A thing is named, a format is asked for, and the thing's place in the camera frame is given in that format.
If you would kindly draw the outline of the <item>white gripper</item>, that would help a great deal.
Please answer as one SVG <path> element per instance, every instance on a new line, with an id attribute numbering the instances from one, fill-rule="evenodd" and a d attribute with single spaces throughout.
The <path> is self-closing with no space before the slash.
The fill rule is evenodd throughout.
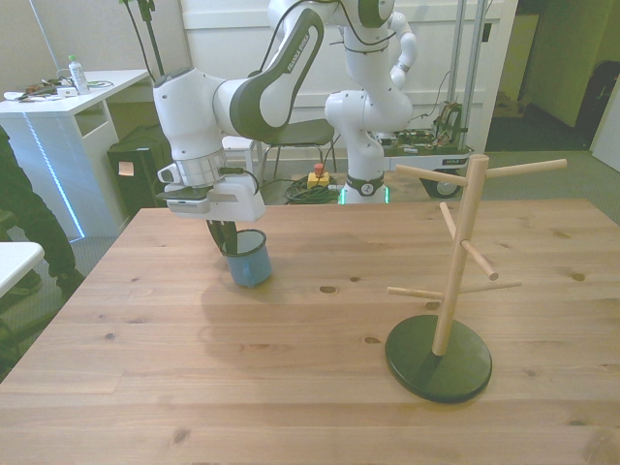
<path id="1" fill-rule="evenodd" d="M 209 211 L 206 221 L 209 233 L 219 252 L 238 252 L 235 222 L 256 222 L 265 214 L 262 194 L 250 175 L 227 175 L 216 182 L 207 194 Z"/>

